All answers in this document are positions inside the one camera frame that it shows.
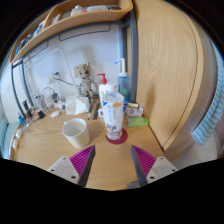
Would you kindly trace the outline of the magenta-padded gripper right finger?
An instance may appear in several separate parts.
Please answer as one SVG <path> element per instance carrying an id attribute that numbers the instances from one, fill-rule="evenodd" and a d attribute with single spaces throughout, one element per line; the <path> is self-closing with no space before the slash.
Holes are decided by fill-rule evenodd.
<path id="1" fill-rule="evenodd" d="M 177 171 L 165 157 L 154 157 L 137 146 L 131 146 L 131 156 L 140 187 L 157 181 Z"/>

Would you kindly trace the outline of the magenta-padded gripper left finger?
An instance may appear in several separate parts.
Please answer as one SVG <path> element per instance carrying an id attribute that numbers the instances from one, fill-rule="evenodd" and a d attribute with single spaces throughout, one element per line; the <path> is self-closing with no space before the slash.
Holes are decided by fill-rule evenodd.
<path id="1" fill-rule="evenodd" d="M 71 157 L 62 156 L 47 171 L 85 187 L 95 154 L 95 146 L 89 146 Z"/>

